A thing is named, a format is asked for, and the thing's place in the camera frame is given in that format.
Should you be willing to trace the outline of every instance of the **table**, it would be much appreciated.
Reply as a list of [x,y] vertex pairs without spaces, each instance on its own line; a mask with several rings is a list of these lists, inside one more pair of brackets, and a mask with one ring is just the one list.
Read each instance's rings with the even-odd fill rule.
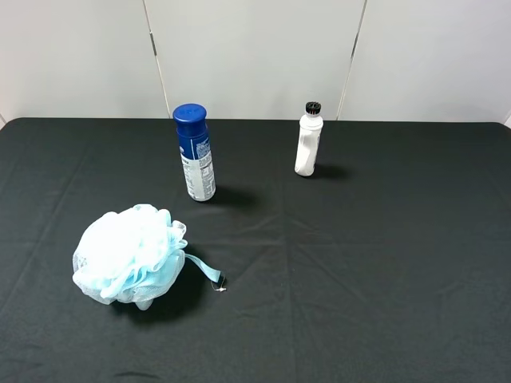
[[[210,120],[217,192],[188,197],[169,120],[21,119],[0,131],[0,381],[508,382],[511,131]],[[148,311],[72,282],[83,231],[136,203],[188,225]]]

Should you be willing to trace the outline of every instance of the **black cap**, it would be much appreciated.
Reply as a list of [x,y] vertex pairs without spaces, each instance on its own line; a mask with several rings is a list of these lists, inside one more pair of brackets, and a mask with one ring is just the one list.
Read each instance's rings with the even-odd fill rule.
[[321,104],[319,102],[307,102],[305,104],[305,113],[315,116],[321,112]]

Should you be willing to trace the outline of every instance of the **white bottle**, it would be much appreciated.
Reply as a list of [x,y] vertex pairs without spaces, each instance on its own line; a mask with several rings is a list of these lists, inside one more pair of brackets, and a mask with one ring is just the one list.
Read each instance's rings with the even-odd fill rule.
[[318,154],[319,136],[323,127],[323,118],[319,115],[321,104],[307,102],[305,114],[300,119],[300,136],[296,152],[295,172],[308,177],[314,172]]

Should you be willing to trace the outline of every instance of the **bottle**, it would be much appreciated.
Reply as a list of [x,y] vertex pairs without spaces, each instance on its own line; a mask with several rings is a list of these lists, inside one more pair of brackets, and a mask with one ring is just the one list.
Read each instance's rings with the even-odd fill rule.
[[323,127],[323,118],[319,115],[321,104],[307,102],[305,114],[300,118],[300,135],[296,152],[295,172],[308,177],[314,172],[318,154],[319,135]]
[[216,190],[206,114],[206,109],[198,104],[178,106],[172,114],[177,124],[186,188],[200,202],[211,199]]

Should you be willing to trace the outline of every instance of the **blue aerosol can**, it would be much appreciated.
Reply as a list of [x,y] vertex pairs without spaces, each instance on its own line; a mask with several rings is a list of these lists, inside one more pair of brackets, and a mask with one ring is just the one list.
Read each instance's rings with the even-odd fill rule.
[[177,124],[186,188],[195,201],[211,199],[216,190],[206,114],[204,106],[198,104],[178,106],[172,114]]

